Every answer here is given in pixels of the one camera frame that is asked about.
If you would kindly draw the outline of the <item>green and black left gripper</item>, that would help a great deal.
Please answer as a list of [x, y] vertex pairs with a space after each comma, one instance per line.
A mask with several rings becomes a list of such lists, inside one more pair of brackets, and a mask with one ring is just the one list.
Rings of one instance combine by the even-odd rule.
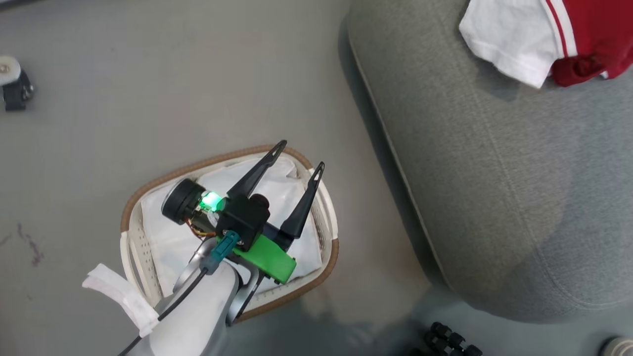
[[[275, 165], [286, 145], [287, 140], [278, 142], [228, 190], [226, 197], [233, 199], [240, 196], [251, 196], [267, 169]], [[320, 162], [308, 180], [303, 196], [280, 227], [280, 232], [285, 236], [292, 237], [292, 239], [298, 239], [301, 236], [324, 172], [325, 163]], [[278, 228], [267, 223], [263, 227], [262, 234], [256, 237], [247, 252], [241, 250], [240, 246], [236, 246], [233, 248], [233, 253], [251, 262], [276, 283], [287, 284], [297, 266], [297, 262], [274, 241], [278, 233]]]

